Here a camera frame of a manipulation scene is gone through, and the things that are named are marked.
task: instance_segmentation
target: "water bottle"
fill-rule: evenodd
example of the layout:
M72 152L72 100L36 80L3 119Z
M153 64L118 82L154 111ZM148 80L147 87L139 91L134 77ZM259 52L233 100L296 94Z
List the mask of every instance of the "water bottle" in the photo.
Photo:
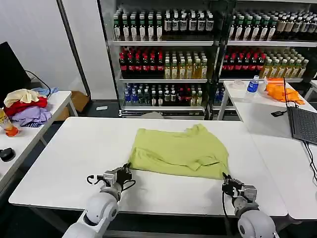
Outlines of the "water bottle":
M245 99L250 101L253 99L254 95L256 94L259 86L259 76L254 76L254 78L249 82Z

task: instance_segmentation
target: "black device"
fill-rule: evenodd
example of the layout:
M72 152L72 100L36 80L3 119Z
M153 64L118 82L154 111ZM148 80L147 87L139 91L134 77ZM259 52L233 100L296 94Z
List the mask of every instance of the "black device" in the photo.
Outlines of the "black device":
M286 82L284 80L285 102L292 138L317 145L317 113L290 107L286 94Z
M31 82L8 42L0 44L0 72L0 108L2 108L8 93L29 88Z

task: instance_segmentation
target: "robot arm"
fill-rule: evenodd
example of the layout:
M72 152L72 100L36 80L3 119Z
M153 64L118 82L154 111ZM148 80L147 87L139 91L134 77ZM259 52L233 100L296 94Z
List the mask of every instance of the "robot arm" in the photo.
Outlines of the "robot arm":
M87 182L93 184L90 182L93 178L88 176ZM67 229L63 238L101 238L118 213L121 192L135 184L128 164L106 171L103 176L98 175L94 184L100 181L104 182L100 192L88 200L87 208L78 221ZM127 182L132 184L124 188Z
M239 218L238 230L242 238L279 238L274 221L259 210L255 202L257 189L245 185L230 175L223 174L222 191L231 196L235 215Z

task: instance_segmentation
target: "orange object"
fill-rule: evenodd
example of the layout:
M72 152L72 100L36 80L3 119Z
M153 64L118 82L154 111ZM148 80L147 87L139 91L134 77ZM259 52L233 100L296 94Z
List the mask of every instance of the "orange object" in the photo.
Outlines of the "orange object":
M265 90L269 96L280 102L285 102L283 78L269 79ZM299 93L294 89L286 88L286 96L288 101L293 101L300 105L305 104L305 102L300 98Z

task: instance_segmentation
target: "blue cloth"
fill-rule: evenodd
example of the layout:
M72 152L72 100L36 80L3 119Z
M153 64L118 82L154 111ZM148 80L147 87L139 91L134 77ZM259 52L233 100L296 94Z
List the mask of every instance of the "blue cloth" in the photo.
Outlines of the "blue cloth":
M48 96L50 91L48 88L33 88L33 91L39 92L39 94L43 95L43 96ZM58 92L58 88L51 88L51 94L52 93L57 93Z

